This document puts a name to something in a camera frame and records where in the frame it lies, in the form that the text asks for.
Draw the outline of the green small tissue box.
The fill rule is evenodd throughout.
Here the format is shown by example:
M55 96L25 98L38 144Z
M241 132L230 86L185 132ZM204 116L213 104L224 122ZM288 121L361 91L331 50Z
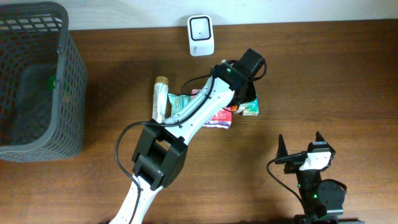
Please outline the green small tissue box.
M258 116L259 115L258 100L255 99L254 101L245 103L242 115L243 116Z

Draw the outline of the white tube with tan cap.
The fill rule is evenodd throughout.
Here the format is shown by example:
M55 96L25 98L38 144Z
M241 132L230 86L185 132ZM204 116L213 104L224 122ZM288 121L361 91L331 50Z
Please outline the white tube with tan cap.
M165 119L168 93L169 79L165 76L156 77L152 104L152 119L158 123L162 123Z

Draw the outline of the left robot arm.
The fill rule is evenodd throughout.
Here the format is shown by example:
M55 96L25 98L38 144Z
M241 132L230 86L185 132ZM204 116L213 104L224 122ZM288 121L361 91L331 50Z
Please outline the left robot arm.
M267 70L264 57L247 49L239 60L212 67L205 86L178 113L161 123L140 123L144 128L132 155L134 167L125 171L132 184L111 223L142 223L155 196L183 169L197 131L219 110L257 98L254 82L260 70Z

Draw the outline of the teal wet wipes pack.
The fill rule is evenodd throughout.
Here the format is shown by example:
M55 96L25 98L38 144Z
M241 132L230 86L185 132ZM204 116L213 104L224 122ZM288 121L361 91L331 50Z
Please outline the teal wet wipes pack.
M191 96L188 95L174 95L168 94L169 102L171 104L171 116L176 115L182 110L191 100Z

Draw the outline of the pink purple tissue pack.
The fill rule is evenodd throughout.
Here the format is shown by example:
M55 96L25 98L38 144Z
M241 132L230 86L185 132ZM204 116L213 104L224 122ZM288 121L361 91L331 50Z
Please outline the pink purple tissue pack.
M217 113L215 113L208 121L206 121L203 127L229 129L231 124L232 124L231 108L222 108Z

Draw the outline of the orange small tissue box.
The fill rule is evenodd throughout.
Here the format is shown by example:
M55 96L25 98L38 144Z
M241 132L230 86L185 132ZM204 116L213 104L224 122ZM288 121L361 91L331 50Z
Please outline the orange small tissue box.
M233 114L239 114L242 113L246 107L245 105L236 105L236 106L231 106L227 108L223 108L225 111L231 112Z

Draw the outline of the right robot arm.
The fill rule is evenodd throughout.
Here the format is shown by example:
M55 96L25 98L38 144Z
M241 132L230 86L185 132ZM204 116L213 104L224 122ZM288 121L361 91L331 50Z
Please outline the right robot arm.
M321 172L331 166L336 151L323 136L317 132L314 142L308 149L289 154L282 135L276 158L271 161L284 165L285 174L294 174L297 178L298 198L303 215L294 216L294 223L362 223L358 219L340 219L347 186L334 179L322 179Z

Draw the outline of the green lid jar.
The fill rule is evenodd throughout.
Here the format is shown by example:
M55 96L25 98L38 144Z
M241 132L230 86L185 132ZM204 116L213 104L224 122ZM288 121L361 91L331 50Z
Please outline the green lid jar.
M49 90L51 90L51 91L54 91L54 89L56 89L56 87L57 87L57 76L56 75L52 75L48 79L47 88Z

